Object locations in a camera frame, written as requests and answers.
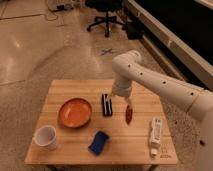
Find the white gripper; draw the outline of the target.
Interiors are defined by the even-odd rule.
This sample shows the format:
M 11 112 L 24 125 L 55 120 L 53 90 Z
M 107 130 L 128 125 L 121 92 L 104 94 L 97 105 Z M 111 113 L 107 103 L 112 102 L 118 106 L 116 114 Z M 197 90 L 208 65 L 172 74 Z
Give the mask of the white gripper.
M 131 88 L 130 87 L 123 88 L 123 87 L 119 87 L 118 85 L 113 85 L 112 86 L 112 93 L 113 94 L 107 94 L 107 99 L 111 99 L 115 94 L 117 96 L 125 97 L 124 100 L 127 102 L 127 104 L 132 105 L 132 101 L 129 98 L 129 96 L 131 95 Z

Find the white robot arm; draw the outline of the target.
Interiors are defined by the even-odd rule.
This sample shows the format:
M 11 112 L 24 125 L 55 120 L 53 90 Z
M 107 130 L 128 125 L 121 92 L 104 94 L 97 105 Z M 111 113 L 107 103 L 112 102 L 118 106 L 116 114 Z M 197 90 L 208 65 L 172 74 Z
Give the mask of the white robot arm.
M 152 71 L 141 65 L 141 54 L 131 50 L 113 58 L 112 94 L 128 98 L 132 82 L 149 89 L 201 123 L 195 171 L 213 171 L 213 92 Z

